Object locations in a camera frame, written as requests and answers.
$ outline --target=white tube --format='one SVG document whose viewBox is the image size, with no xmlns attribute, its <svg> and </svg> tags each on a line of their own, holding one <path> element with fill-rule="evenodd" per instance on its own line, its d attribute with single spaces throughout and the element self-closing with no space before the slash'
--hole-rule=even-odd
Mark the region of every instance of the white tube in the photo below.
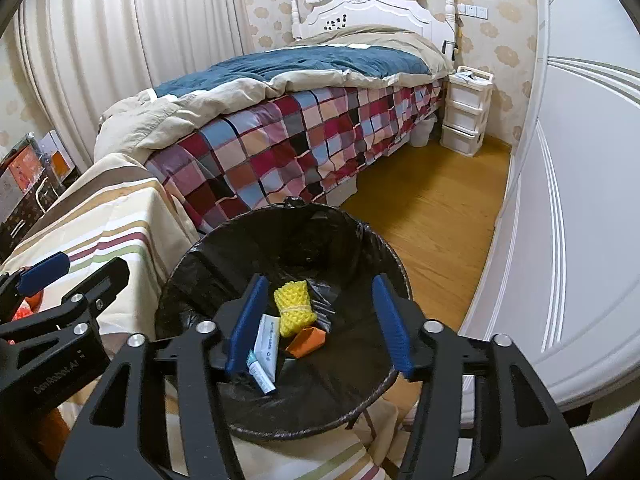
<svg viewBox="0 0 640 480">
<path fill-rule="evenodd" d="M 249 350 L 249 355 L 246 358 L 246 365 L 249 367 L 249 373 L 255 379 L 255 382 L 258 383 L 258 386 L 260 386 L 260 389 L 265 395 L 270 394 L 276 389 L 274 384 L 270 381 L 267 373 L 260 366 L 260 363 L 258 362 L 258 359 L 256 359 L 252 350 Z"/>
<path fill-rule="evenodd" d="M 276 381 L 279 343 L 280 318 L 262 314 L 258 335 L 255 338 L 254 353 L 272 383 Z"/>
</svg>

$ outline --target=wooden floor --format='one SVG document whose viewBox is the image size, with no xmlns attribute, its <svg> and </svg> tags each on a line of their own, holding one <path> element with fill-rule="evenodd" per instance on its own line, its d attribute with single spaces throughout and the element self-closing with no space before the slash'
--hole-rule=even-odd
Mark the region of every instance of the wooden floor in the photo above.
<svg viewBox="0 0 640 480">
<path fill-rule="evenodd" d="M 482 274 L 507 181 L 510 147 L 487 137 L 468 158 L 430 142 L 405 145 L 358 175 L 343 209 L 396 250 L 426 316 L 457 330 Z M 401 417 L 420 383 L 399 379 L 384 395 Z"/>
</svg>

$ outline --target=beige curtain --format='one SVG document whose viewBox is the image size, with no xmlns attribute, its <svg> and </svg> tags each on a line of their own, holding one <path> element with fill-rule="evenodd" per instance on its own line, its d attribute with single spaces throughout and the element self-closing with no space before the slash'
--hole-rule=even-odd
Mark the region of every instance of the beige curtain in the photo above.
<svg viewBox="0 0 640 480">
<path fill-rule="evenodd" d="M 27 78 L 81 171 L 114 102 L 253 49 L 243 0 L 24 0 L 16 22 Z"/>
</svg>

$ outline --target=checkered fabric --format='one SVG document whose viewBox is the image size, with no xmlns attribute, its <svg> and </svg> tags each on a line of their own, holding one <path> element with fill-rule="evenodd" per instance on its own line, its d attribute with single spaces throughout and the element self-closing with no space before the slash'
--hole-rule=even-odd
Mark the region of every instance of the checkered fabric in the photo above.
<svg viewBox="0 0 640 480">
<path fill-rule="evenodd" d="M 287 196 L 326 193 L 400 142 L 440 105 L 441 82 L 415 88 L 319 88 L 215 118 L 155 152 L 146 168 L 205 234 Z"/>
</svg>

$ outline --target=blue gripper pad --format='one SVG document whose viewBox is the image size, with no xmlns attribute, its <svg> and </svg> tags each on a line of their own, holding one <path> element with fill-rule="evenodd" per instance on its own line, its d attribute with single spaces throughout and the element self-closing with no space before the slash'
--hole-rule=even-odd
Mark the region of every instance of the blue gripper pad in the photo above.
<svg viewBox="0 0 640 480">
<path fill-rule="evenodd" d="M 249 350 L 254 348 L 260 320 L 269 303 L 269 281 L 267 278 L 258 274 L 254 275 L 242 298 L 236 301 L 241 301 L 243 305 L 242 313 L 228 339 L 228 359 L 225 365 L 227 374 L 240 373 L 246 370 L 246 358 L 249 355 Z M 235 301 L 223 304 L 218 313 L 228 303 L 235 303 Z"/>
<path fill-rule="evenodd" d="M 65 253 L 56 253 L 25 270 L 18 282 L 18 293 L 29 298 L 69 272 L 71 262 Z"/>
<path fill-rule="evenodd" d="M 396 294 L 386 274 L 373 278 L 371 293 L 391 362 L 396 370 L 410 377 L 415 364 L 409 330 L 417 334 L 424 322 L 424 315 L 416 303 Z"/>
</svg>

